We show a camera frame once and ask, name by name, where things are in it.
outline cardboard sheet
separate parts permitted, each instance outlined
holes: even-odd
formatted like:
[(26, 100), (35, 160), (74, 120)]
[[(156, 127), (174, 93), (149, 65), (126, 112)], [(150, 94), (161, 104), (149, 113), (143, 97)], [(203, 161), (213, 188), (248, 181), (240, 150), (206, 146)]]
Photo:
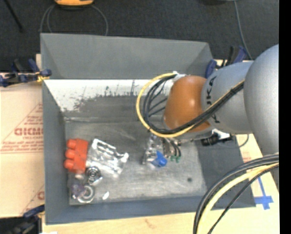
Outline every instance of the cardboard sheet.
[(0, 218), (44, 203), (41, 83), (0, 88)]

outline cable bundle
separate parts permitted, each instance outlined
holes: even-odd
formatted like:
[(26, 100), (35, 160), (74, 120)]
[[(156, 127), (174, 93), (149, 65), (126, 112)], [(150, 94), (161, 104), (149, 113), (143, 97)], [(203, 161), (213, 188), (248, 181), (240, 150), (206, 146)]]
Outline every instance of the cable bundle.
[(230, 188), (236, 184), (249, 179), (245, 186), (235, 195), (232, 201), (227, 205), (219, 219), (213, 224), (213, 226), (208, 230), (207, 234), (211, 234), (218, 222), (222, 219), (229, 208), (234, 204), (234, 202), (241, 196), (241, 194), (260, 176), (270, 172), (271, 170), (279, 167), (279, 155), (270, 155), (262, 158), (258, 158), (249, 161), (236, 167), (234, 170), (225, 174), (217, 183), (215, 183), (203, 196), (195, 214), (194, 219), (194, 234), (201, 233), (201, 227), (203, 222), (205, 222), (207, 213), (212, 209), (214, 204), (219, 200), (219, 198), (226, 193)]
[[(158, 77), (155, 77), (154, 79), (150, 80), (148, 83), (144, 85), (144, 87), (141, 89), (137, 100), (136, 100), (136, 113), (138, 115), (139, 120), (144, 125), (146, 129), (148, 129), (151, 133), (159, 136), (159, 137), (166, 137), (166, 138), (173, 138), (178, 137), (189, 130), (199, 126), (203, 122), (205, 122), (207, 119), (209, 119), (215, 112), (217, 112), (233, 95), (235, 95), (238, 91), (240, 91), (244, 87), (244, 80), (235, 85), (232, 89), (230, 89), (227, 93), (225, 93), (222, 97), (220, 97), (214, 104), (212, 104), (205, 112), (197, 116), (196, 118), (190, 120), (189, 122), (185, 123), (182, 126), (179, 126), (174, 129), (164, 129), (164, 128), (158, 128), (154, 124), (151, 123), (150, 117), (163, 110), (164, 107), (156, 110), (154, 113), (150, 113), (151, 110), (153, 110), (156, 106), (160, 105), (162, 102), (164, 102), (167, 99), (163, 99), (154, 106), (151, 105), (153, 100), (161, 93), (163, 87), (160, 89), (160, 91), (156, 94), (156, 91), (158, 88), (162, 85), (164, 86), (165, 82), (173, 79), (177, 74), (175, 73), (167, 73), (160, 75)], [(140, 110), (140, 102), (141, 97), (144, 93), (144, 91), (155, 81), (157, 81), (153, 85), (153, 87), (149, 90), (147, 95), (145, 96), (143, 106), (142, 106), (142, 112)]]

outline metal ring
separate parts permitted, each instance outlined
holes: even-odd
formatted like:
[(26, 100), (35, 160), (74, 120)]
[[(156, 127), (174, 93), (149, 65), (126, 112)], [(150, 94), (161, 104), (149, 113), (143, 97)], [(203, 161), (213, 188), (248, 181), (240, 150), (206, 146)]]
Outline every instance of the metal ring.
[(78, 198), (78, 201), (80, 203), (90, 203), (94, 198), (95, 190), (90, 185), (85, 185), (84, 187), (86, 189), (86, 193), (82, 197)]

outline yellow cable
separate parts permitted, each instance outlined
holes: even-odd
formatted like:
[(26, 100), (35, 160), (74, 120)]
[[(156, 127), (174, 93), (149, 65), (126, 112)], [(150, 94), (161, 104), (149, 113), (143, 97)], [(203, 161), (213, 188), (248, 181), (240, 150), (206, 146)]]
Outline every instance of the yellow cable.
[(209, 201), (209, 203), (206, 205), (202, 216), (200, 218), (200, 222), (199, 222), (199, 228), (197, 229), (197, 234), (201, 234), (202, 233), (202, 226), (203, 223), (206, 220), (206, 216), (207, 214), (211, 211), (211, 209), (213, 208), (214, 204), (221, 198), (221, 196), (226, 193), (229, 189), (231, 189), (233, 186), (237, 185), (238, 183), (244, 181), (245, 179), (249, 179), (250, 177), (254, 177), (256, 175), (258, 175), (259, 173), (263, 172), (266, 169), (269, 169), (271, 167), (274, 167), (278, 165), (278, 163), (272, 164), (272, 165), (268, 165), (268, 166), (262, 166), (262, 167), (258, 167), (255, 168), (254, 170), (245, 173), (237, 178), (235, 178), (234, 180), (230, 181), (228, 184), (226, 184), (225, 186), (223, 186)]
[(190, 126), (190, 127), (187, 127), (177, 133), (174, 133), (174, 134), (161, 134), (155, 130), (153, 130), (146, 122), (145, 120), (143, 119), (142, 117), (142, 114), (141, 114), (141, 111), (140, 111), (140, 101), (141, 101), (141, 97), (144, 93), (144, 91), (156, 80), (159, 80), (159, 79), (162, 79), (162, 78), (165, 78), (165, 77), (170, 77), (170, 76), (174, 76), (175, 74), (174, 73), (166, 73), (166, 74), (162, 74), (160, 76), (157, 76), (153, 79), (151, 79), (149, 82), (147, 82), (141, 89), (140, 93), (138, 94), (138, 97), (136, 99), (136, 113), (137, 113), (137, 116), (139, 118), (139, 120), (141, 121), (141, 123), (143, 124), (143, 126), (149, 130), (151, 133), (155, 134), (156, 136), (158, 137), (162, 137), (162, 138), (174, 138), (174, 137), (178, 137), (184, 133), (186, 133), (187, 131), (189, 131), (191, 128), (193, 128), (194, 126)]

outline transparent plastic part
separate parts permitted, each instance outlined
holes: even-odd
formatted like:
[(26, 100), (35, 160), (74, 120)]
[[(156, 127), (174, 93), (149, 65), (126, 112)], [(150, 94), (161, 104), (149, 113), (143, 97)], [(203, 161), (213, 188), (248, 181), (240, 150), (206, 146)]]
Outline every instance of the transparent plastic part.
[(94, 139), (87, 155), (87, 167), (98, 167), (101, 171), (118, 177), (125, 164), (129, 154), (120, 154), (116, 147), (109, 145), (99, 139)]

